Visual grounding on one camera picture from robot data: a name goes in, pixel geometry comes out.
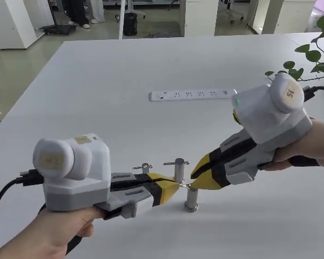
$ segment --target trash can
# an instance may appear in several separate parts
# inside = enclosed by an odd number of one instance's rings
[[[124,35],[125,36],[137,35],[137,14],[136,13],[133,12],[125,13]]]

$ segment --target floor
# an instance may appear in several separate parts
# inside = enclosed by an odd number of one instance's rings
[[[246,15],[248,4],[233,5],[233,9]],[[144,38],[161,32],[172,35],[180,34],[178,8],[174,7],[170,11],[167,11],[166,8],[144,9],[143,11],[146,13],[146,19],[138,19],[136,38]],[[106,23],[92,25],[91,29],[88,30],[78,28],[75,33],[68,37],[44,36],[28,50],[0,50],[0,120],[10,111],[64,41],[117,39],[119,25],[114,18],[116,14],[119,14],[118,9],[106,10]],[[68,22],[63,13],[57,13],[57,19],[62,24]],[[236,16],[236,20],[237,22],[231,25],[225,12],[219,12],[215,35],[245,35],[252,33],[246,28],[245,23],[240,23],[240,16]]]

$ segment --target small metal post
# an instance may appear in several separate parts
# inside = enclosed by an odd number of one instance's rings
[[[188,212],[195,212],[198,209],[198,189],[189,188],[187,190],[187,199],[185,201],[185,209]]]
[[[190,162],[185,161],[182,158],[176,158],[175,162],[163,163],[164,166],[175,165],[174,167],[174,179],[178,183],[184,182],[184,168],[185,165],[189,165]]]
[[[148,174],[150,171],[150,168],[152,168],[152,165],[149,165],[148,163],[143,163],[141,166],[133,167],[134,170],[141,169],[143,171],[143,174]]]

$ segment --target power strip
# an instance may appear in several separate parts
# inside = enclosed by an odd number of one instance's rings
[[[185,100],[208,100],[208,99],[229,99],[237,94],[235,89],[202,89],[151,92],[150,101],[185,101]]]

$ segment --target hand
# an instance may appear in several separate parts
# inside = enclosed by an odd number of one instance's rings
[[[279,171],[291,166],[288,159],[295,155],[315,158],[324,166],[324,122],[313,120],[311,130],[300,140],[276,150],[273,163],[263,168],[266,171]]]
[[[77,235],[93,234],[93,220],[104,217],[95,207],[58,213],[43,210],[18,236],[0,248],[1,258],[62,259]]]

